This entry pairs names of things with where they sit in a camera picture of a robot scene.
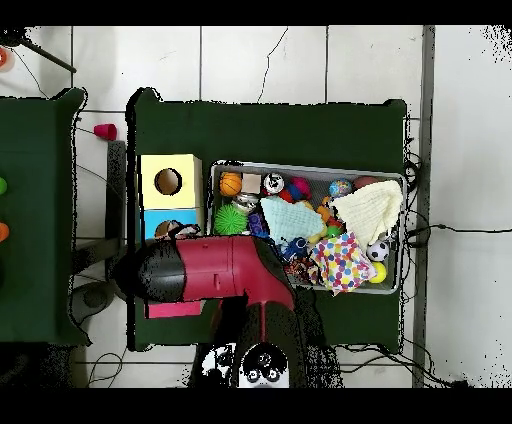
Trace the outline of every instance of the red cup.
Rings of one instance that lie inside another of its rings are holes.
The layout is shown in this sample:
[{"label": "red cup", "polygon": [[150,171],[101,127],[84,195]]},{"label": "red cup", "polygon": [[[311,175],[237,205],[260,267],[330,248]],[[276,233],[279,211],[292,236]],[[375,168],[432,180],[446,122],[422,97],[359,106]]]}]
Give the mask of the red cup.
[{"label": "red cup", "polygon": [[114,124],[102,124],[94,127],[94,135],[108,141],[115,141],[117,138],[117,128]]}]

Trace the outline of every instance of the green table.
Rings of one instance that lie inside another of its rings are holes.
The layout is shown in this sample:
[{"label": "green table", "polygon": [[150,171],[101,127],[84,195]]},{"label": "green table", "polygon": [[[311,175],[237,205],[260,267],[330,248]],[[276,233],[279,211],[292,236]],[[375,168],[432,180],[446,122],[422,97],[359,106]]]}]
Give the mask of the green table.
[{"label": "green table", "polygon": [[73,227],[71,135],[84,99],[0,99],[0,342],[87,344],[68,315]]},{"label": "green table", "polygon": [[[163,102],[153,89],[140,89],[129,102],[131,113],[135,154],[194,154],[203,163],[205,195],[210,166],[220,159],[403,174],[406,105],[401,100],[312,106],[182,103]],[[306,290],[298,294],[311,295]],[[397,352],[399,300],[399,290],[391,295],[350,293],[334,298],[317,292],[325,342],[380,343]],[[217,304],[208,301],[199,317],[149,320],[144,319],[142,302],[137,302],[137,348],[211,341]]]}]

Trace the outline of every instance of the colorful ball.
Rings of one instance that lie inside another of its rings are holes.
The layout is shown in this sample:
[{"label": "colorful ball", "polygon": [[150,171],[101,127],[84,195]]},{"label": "colorful ball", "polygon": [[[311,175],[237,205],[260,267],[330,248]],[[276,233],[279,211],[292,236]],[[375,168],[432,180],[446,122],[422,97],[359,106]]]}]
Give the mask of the colorful ball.
[{"label": "colorful ball", "polygon": [[293,197],[292,195],[290,194],[290,192],[288,191],[288,189],[284,189],[284,190],[281,190],[278,194],[278,196],[287,201],[288,203],[294,203],[294,200],[293,200]]},{"label": "colorful ball", "polygon": [[267,174],[263,179],[263,187],[265,187],[268,194],[277,194],[284,188],[283,177],[275,173]]},{"label": "colorful ball", "polygon": [[215,214],[213,228],[217,234],[239,234],[247,228],[247,217],[232,204],[224,205]]},{"label": "colorful ball", "polygon": [[359,190],[360,188],[362,188],[366,185],[370,185],[370,184],[378,183],[378,182],[379,182],[379,180],[375,177],[371,177],[371,176],[359,177],[354,180],[354,188],[356,190]]},{"label": "colorful ball", "polygon": [[298,188],[302,197],[311,199],[311,188],[309,187],[308,180],[302,177],[293,177],[290,179],[290,183]]},{"label": "colorful ball", "polygon": [[333,238],[341,236],[341,228],[334,225],[327,227],[327,238]]},{"label": "colorful ball", "polygon": [[346,196],[347,194],[352,193],[352,183],[345,178],[333,181],[329,186],[329,193],[332,197]]},{"label": "colorful ball", "polygon": [[220,176],[219,188],[223,196],[236,196],[242,189],[242,177],[235,172],[223,172]]},{"label": "colorful ball", "polygon": [[7,191],[7,181],[0,177],[0,195]]},{"label": "colorful ball", "polygon": [[4,241],[7,237],[9,237],[9,227],[7,224],[0,222],[0,242]]},{"label": "colorful ball", "polygon": [[373,278],[370,278],[370,283],[379,284],[382,283],[386,279],[387,271],[386,267],[381,262],[372,262],[375,271],[377,271],[377,275]]},{"label": "colorful ball", "polygon": [[389,256],[389,244],[377,240],[371,246],[368,246],[368,249],[366,249],[366,256],[368,256],[368,259],[371,261],[385,261]]}]

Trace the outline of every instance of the orange object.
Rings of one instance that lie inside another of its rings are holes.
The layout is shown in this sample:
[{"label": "orange object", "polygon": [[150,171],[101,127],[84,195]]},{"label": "orange object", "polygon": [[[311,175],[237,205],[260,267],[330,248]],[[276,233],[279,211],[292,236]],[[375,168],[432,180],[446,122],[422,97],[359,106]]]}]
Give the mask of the orange object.
[{"label": "orange object", "polygon": [[327,220],[329,219],[329,217],[331,216],[331,211],[329,209],[327,209],[325,206],[323,205],[320,205],[317,210],[316,210],[316,213],[319,213],[320,215],[322,215],[322,219],[324,222],[327,222]]},{"label": "orange object", "polygon": [[242,189],[242,177],[235,172],[223,172],[220,176],[220,194],[233,197]]},{"label": "orange object", "polygon": [[4,241],[7,237],[9,237],[9,227],[7,224],[0,222],[0,242]]}]

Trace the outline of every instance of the yellow cloth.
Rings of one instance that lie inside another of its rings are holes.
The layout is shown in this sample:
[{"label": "yellow cloth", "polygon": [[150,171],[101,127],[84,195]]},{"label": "yellow cloth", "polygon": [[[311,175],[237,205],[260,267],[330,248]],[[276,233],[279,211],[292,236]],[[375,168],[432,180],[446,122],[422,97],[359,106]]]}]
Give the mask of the yellow cloth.
[{"label": "yellow cloth", "polygon": [[347,231],[353,231],[361,247],[366,249],[381,233],[396,224],[403,201],[400,185],[393,180],[364,186],[352,194],[329,203],[338,211]]}]

